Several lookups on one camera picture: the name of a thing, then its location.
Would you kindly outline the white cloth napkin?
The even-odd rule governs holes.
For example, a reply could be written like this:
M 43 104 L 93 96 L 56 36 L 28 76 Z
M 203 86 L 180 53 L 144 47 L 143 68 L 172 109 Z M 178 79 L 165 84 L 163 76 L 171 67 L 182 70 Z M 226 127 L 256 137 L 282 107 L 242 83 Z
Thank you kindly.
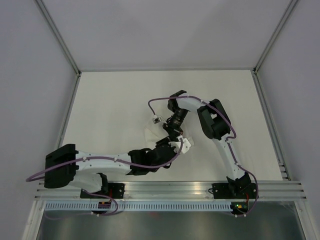
M 163 129 L 164 122 L 154 124 L 152 118 L 146 123 L 144 127 L 144 140 L 147 148 L 154 149 L 156 142 L 168 137 L 168 133 Z M 194 140 L 188 131 L 185 131 L 183 135 L 191 143 L 191 147 L 194 146 Z

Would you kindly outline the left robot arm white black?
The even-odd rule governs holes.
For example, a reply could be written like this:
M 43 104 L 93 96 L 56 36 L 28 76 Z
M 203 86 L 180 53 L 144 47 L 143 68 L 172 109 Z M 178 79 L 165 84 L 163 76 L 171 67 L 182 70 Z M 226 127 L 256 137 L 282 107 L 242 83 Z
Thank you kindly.
M 131 150 L 116 155 L 98 155 L 66 144 L 45 157 L 44 187 L 73 186 L 104 198 L 109 193 L 108 175 L 145 176 L 169 168 L 182 152 L 183 143 L 160 142 L 155 148 Z

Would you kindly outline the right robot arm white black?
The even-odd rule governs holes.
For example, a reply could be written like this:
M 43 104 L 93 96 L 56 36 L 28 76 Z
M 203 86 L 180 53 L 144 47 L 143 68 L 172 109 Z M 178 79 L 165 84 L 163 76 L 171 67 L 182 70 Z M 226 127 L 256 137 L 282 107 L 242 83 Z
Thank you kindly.
M 180 90 L 168 97 L 168 109 L 173 115 L 162 125 L 170 137 L 179 139 L 181 125 L 189 112 L 196 113 L 204 135 L 215 144 L 226 170 L 227 184 L 222 197 L 230 199 L 254 199 L 258 197 L 257 179 L 244 169 L 238 160 L 233 140 L 237 137 L 231 121 L 218 99 L 205 102 L 198 97 L 187 95 Z

